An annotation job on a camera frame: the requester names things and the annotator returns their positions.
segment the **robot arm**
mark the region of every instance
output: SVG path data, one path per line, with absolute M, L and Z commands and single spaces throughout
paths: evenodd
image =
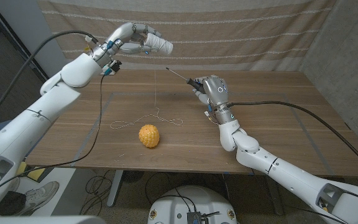
M 206 94 L 195 91 L 197 97 L 205 99 L 219 121 L 222 147 L 227 151 L 237 149 L 236 159 L 243 166 L 263 172 L 302 199 L 314 211 L 346 223 L 358 222 L 358 187 L 316 177 L 297 166 L 284 161 L 259 146 L 234 118 L 227 106 L 226 82 L 217 76 L 196 78 Z M 322 217 L 327 223 L 337 223 Z
M 146 25 L 126 23 L 114 31 L 103 44 L 96 46 L 93 54 L 81 54 L 43 84 L 40 90 L 41 98 L 0 131 L 0 183 L 15 176 L 29 150 L 81 96 L 81 87 L 99 75 L 105 65 L 109 67 L 105 75 L 111 70 L 119 69 L 121 63 L 112 59 L 112 56 L 121 47 L 125 48 L 124 53 L 129 54 L 135 53 L 134 49 L 139 47 L 142 50 L 138 52 L 155 48 L 153 45 L 147 46 L 147 43 L 143 45 L 146 37 L 140 34 L 155 34 L 154 38 L 161 37 L 160 33 Z M 130 40 L 138 40 L 139 44 L 128 43 Z M 8 188 L 9 183 L 0 187 L 0 201 Z

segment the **shoe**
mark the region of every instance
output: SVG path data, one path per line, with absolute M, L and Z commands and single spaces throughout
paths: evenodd
M 20 185 L 20 178 L 16 177 L 15 179 L 12 180 L 11 186 L 8 188 L 8 191 L 15 192 L 19 188 L 19 185 Z
M 57 190 L 59 189 L 59 183 L 56 181 L 49 182 L 43 187 L 36 190 L 29 190 L 25 193 L 25 205 L 24 208 L 16 214 L 17 216 L 23 215 L 31 211 L 44 206 L 53 198 Z

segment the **wooden table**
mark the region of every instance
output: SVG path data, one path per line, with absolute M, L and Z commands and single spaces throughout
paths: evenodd
M 302 73 L 179 72 L 184 77 L 215 74 L 224 78 L 231 102 L 278 100 L 303 106 L 336 128 L 358 149 L 357 136 Z M 158 70 L 156 77 L 159 116 L 181 118 L 183 125 L 149 116 L 135 125 L 111 129 L 113 121 L 135 121 L 157 113 L 154 71 L 119 71 L 104 79 L 99 137 L 92 153 L 76 162 L 75 167 L 250 173 L 249 168 L 236 161 L 236 152 L 226 152 L 221 147 L 219 129 L 204 115 L 207 107 L 192 93 L 192 87 L 166 70 Z M 98 123 L 100 79 L 93 79 L 83 89 L 81 99 L 50 128 L 27 158 L 29 165 L 66 162 L 89 151 Z M 241 127 L 272 154 L 314 175 L 358 177 L 358 157 L 310 115 L 282 105 L 235 106 L 232 111 Z M 155 125 L 160 132 L 155 149 L 148 149 L 139 141 L 139 129 L 145 124 Z

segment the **beige curtain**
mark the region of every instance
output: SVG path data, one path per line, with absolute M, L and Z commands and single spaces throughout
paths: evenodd
M 124 55 L 126 69 L 298 69 L 335 0 L 48 0 L 39 6 L 53 33 L 79 29 L 104 40 L 125 22 L 147 24 L 173 43 L 169 56 Z M 84 52 L 80 35 L 58 38 L 66 58 Z

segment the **textured yellow ball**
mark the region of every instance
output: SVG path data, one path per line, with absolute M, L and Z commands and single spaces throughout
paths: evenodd
M 154 147 L 160 140 L 160 133 L 154 125 L 146 124 L 139 131 L 139 139 L 146 147 Z

